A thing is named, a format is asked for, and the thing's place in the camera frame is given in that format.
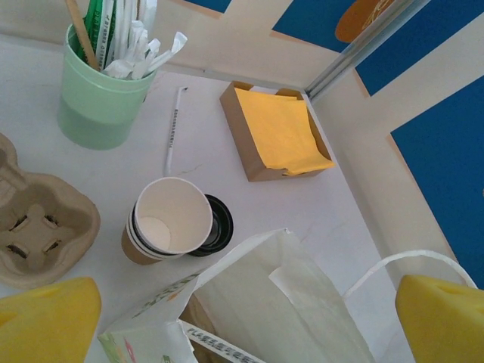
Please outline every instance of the yellow napkin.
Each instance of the yellow napkin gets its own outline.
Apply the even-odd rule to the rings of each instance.
[[[239,88],[235,91],[265,166],[287,169],[288,175],[334,166],[316,146],[305,101]]]

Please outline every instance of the paper bag handle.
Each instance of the paper bag handle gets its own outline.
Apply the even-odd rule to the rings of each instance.
[[[195,327],[194,325],[187,323],[186,321],[180,320],[181,325],[183,326],[183,331],[187,334],[187,337],[190,340],[204,346],[208,350],[211,350],[217,355],[231,361],[232,363],[265,363],[260,359],[254,357],[248,352],[243,351],[242,349],[233,346],[229,342],[220,339],[216,335],[209,333],[199,327]]]
[[[456,261],[454,261],[453,259],[447,257],[446,255],[442,255],[441,253],[437,253],[430,250],[412,250],[412,251],[406,251],[406,252],[397,253],[395,255],[388,256],[385,259],[382,259],[381,261],[376,263],[372,268],[366,271],[366,273],[343,294],[343,300],[347,300],[352,293],[354,293],[358,288],[360,288],[360,286],[363,285],[363,283],[370,276],[372,276],[372,274],[380,270],[382,267],[385,267],[390,262],[396,261],[398,259],[404,259],[407,257],[417,257],[417,256],[425,256],[425,257],[430,257],[431,259],[438,259],[439,261],[443,261],[447,265],[451,266],[462,277],[462,279],[465,281],[468,287],[473,287],[475,289],[477,288],[476,283],[469,276],[466,270],[464,270],[464,268],[458,263],[456,263]]]

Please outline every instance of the paper cup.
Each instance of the paper cup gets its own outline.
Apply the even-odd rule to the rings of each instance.
[[[195,185],[162,178],[141,192],[126,223],[123,251],[142,265],[178,258],[205,242],[212,223],[209,201]]]

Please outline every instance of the blue panel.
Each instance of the blue panel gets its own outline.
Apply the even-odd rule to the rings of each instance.
[[[336,28],[354,1],[293,0],[273,30],[341,52],[347,44],[336,38]]]
[[[459,263],[480,289],[484,289],[483,111],[484,77],[392,132]]]
[[[185,0],[193,4],[212,9],[220,13],[225,13],[231,0]]]
[[[484,12],[484,0],[432,0],[356,69],[374,95]]]

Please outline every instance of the wooden stir stick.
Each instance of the wooden stir stick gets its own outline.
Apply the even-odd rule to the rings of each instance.
[[[77,38],[84,49],[85,55],[88,58],[88,64],[95,70],[99,71],[98,60],[94,50],[92,49],[91,40],[89,40],[88,31],[85,28],[84,21],[82,21],[81,11],[77,5],[76,0],[66,0],[67,9],[69,9],[70,17],[73,20],[74,28],[76,29]]]

